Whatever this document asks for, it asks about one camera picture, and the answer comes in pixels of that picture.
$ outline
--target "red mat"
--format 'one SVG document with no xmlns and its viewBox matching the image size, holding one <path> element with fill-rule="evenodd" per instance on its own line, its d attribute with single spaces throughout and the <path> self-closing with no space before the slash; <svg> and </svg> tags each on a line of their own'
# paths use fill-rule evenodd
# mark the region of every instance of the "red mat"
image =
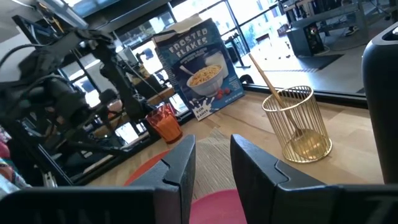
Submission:
<svg viewBox="0 0 398 224">
<path fill-rule="evenodd" d="M 222 190 L 192 203 L 190 224 L 246 224 L 238 191 Z"/>
<path fill-rule="evenodd" d="M 152 157 L 151 159 L 149 159 L 148 161 L 146 161 L 143 165 L 141 165 L 134 173 L 132 173 L 132 175 L 130 176 L 130 178 L 124 183 L 124 186 L 128 186 L 130 185 L 133 181 L 135 181 L 136 179 L 138 179 L 138 177 L 140 177 L 142 174 L 144 174 L 145 172 L 147 172 L 150 168 L 152 168 L 157 162 L 159 162 L 161 159 L 163 159 L 164 156 L 166 156 L 167 153 L 169 153 L 170 150 L 162 152 L 154 157 Z"/>
</svg>

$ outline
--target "gold wire cup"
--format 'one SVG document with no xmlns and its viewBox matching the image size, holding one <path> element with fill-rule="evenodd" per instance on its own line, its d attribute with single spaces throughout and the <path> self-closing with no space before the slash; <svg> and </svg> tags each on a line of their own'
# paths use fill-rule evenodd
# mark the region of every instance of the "gold wire cup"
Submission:
<svg viewBox="0 0 398 224">
<path fill-rule="evenodd" d="M 281 108 L 274 95 L 262 103 L 282 146 L 284 157 L 292 162 L 309 163 L 327 156 L 332 148 L 325 124 L 309 86 L 294 86 L 278 91 Z"/>
</svg>

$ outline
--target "orange plastic cup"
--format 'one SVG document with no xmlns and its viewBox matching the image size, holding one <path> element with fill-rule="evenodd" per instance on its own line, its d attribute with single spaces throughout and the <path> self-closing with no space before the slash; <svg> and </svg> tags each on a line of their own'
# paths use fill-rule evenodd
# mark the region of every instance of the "orange plastic cup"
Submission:
<svg viewBox="0 0 398 224">
<path fill-rule="evenodd" d="M 174 111 L 173 106 L 167 103 L 146 116 L 146 120 L 167 144 L 173 144 L 182 137 L 182 130 L 174 116 Z"/>
</svg>

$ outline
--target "black cylinder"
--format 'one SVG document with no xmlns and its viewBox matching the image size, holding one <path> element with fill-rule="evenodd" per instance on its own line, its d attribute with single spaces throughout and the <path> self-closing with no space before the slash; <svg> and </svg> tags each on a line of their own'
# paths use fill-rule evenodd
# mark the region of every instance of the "black cylinder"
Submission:
<svg viewBox="0 0 398 224">
<path fill-rule="evenodd" d="M 375 36 L 366 46 L 362 60 L 365 93 L 385 184 L 398 183 L 397 27 L 395 23 Z"/>
</svg>

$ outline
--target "cereal box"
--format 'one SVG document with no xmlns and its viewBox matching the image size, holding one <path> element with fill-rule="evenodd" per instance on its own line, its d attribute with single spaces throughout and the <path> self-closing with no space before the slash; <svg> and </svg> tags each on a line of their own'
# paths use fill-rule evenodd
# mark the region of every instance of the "cereal box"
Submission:
<svg viewBox="0 0 398 224">
<path fill-rule="evenodd" d="M 169 80 L 198 120 L 244 95 L 216 24 L 198 15 L 153 37 Z"/>
</svg>

